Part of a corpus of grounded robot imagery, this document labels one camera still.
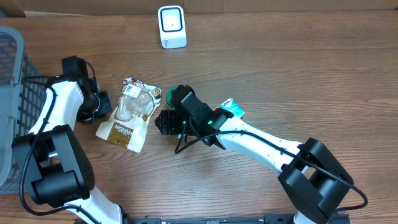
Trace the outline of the green lid white jar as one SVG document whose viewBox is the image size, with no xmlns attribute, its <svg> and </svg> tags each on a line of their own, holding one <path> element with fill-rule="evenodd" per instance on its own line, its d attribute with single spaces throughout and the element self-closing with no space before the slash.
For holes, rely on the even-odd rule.
<svg viewBox="0 0 398 224">
<path fill-rule="evenodd" d="M 171 108 L 178 108 L 183 99 L 183 85 L 171 88 L 166 94 L 166 102 Z"/>
</svg>

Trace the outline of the clear beige snack bag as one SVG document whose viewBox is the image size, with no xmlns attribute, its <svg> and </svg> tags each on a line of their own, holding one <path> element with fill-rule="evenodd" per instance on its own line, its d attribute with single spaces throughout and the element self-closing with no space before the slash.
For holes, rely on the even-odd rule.
<svg viewBox="0 0 398 224">
<path fill-rule="evenodd" d="M 112 144 L 140 152 L 150 118 L 160 106 L 162 90 L 131 77 L 122 83 L 117 107 L 106 121 L 101 122 L 96 136 Z"/>
</svg>

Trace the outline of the teal tissue pack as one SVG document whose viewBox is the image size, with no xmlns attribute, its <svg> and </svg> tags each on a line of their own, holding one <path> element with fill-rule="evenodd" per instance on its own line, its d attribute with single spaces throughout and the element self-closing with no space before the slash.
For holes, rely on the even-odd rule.
<svg viewBox="0 0 398 224">
<path fill-rule="evenodd" d="M 245 115 L 244 110 L 240 107 L 233 98 L 228 98 L 219 105 L 220 108 L 227 110 L 239 118 L 243 118 Z"/>
</svg>

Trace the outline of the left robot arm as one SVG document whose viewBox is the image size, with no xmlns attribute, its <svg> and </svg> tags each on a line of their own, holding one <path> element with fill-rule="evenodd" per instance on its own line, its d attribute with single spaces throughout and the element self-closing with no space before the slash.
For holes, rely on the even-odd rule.
<svg viewBox="0 0 398 224">
<path fill-rule="evenodd" d="M 35 216 L 68 210 L 82 223 L 129 223 L 120 205 L 108 200 L 95 185 L 90 160 L 73 132 L 75 123 L 92 124 L 111 112 L 106 91 L 99 91 L 92 65 L 71 56 L 62 59 L 63 73 L 25 77 L 43 86 L 44 107 L 28 134 L 15 138 L 12 151 L 22 170 L 19 197 Z"/>
</svg>

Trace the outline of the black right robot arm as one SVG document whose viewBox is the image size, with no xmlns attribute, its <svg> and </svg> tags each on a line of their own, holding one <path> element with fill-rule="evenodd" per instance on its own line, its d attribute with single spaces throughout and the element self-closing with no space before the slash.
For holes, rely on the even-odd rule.
<svg viewBox="0 0 398 224">
<path fill-rule="evenodd" d="M 275 137 L 242 119 L 244 111 L 231 98 L 215 109 L 200 101 L 188 85 L 167 92 L 170 109 L 162 110 L 155 125 L 163 135 L 188 136 L 207 146 L 248 156 L 277 174 L 297 209 L 294 223 L 327 223 L 353 184 L 351 176 L 319 140 L 305 143 Z"/>
</svg>

